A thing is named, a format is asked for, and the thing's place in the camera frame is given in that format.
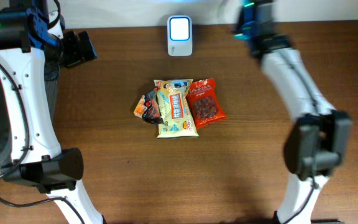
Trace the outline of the small orange box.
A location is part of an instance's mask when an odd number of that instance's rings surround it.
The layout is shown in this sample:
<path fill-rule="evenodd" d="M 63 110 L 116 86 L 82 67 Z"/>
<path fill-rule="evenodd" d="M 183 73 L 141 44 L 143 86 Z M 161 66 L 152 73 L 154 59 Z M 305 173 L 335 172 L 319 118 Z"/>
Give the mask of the small orange box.
<path fill-rule="evenodd" d="M 142 118 L 146 109 L 147 109 L 147 107 L 145 106 L 145 96 L 142 95 L 141 99 L 139 100 L 138 104 L 135 107 L 134 115 L 136 117 Z"/>

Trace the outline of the black orange snack packet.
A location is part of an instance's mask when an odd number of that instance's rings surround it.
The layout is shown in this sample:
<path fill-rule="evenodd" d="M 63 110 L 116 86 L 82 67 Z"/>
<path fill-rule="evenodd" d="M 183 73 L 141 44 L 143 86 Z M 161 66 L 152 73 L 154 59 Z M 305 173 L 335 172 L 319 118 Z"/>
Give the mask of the black orange snack packet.
<path fill-rule="evenodd" d="M 160 115 L 157 101 L 158 89 L 154 88 L 144 96 L 145 111 L 142 113 L 142 119 L 151 124 L 162 124 L 163 119 Z"/>

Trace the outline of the red snack bag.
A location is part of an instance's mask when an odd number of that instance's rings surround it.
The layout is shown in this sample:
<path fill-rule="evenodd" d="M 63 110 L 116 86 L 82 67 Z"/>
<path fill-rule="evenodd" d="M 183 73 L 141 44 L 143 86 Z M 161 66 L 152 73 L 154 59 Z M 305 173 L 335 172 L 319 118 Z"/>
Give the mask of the red snack bag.
<path fill-rule="evenodd" d="M 196 129 L 227 119 L 215 93 L 215 79 L 199 80 L 191 84 L 186 96 Z"/>

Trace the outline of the cream chocolate chip bag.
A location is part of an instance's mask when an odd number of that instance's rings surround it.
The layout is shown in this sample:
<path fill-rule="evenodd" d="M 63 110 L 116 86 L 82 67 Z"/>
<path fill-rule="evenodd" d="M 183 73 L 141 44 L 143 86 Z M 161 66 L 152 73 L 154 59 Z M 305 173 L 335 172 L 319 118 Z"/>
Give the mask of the cream chocolate chip bag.
<path fill-rule="evenodd" d="M 162 123 L 158 125 L 158 139 L 198 138 L 195 122 L 186 96 L 193 79 L 154 80 L 157 87 L 158 108 Z"/>

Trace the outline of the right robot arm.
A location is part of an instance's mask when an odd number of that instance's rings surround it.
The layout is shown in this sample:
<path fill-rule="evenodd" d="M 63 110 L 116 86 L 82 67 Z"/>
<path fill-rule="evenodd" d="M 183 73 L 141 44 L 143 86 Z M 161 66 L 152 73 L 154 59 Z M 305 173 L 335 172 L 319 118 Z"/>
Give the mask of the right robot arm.
<path fill-rule="evenodd" d="M 313 223 L 319 194 L 344 161 L 352 120 L 324 97 L 300 52 L 287 35 L 278 33 L 273 5 L 273 1 L 244 1 L 233 33 L 247 42 L 293 121 L 283 147 L 287 189 L 270 222 Z"/>

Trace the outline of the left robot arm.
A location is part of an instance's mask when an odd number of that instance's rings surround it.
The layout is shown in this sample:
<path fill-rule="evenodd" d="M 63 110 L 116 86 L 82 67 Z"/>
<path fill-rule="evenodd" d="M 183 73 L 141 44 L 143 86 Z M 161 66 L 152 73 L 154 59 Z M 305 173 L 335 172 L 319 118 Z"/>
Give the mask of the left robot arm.
<path fill-rule="evenodd" d="M 83 185 L 81 151 L 62 149 L 45 84 L 97 57 L 86 32 L 65 31 L 60 11 L 46 1 L 11 1 L 0 10 L 0 81 L 11 129 L 11 162 L 0 179 L 34 187 L 70 223 L 104 223 Z"/>

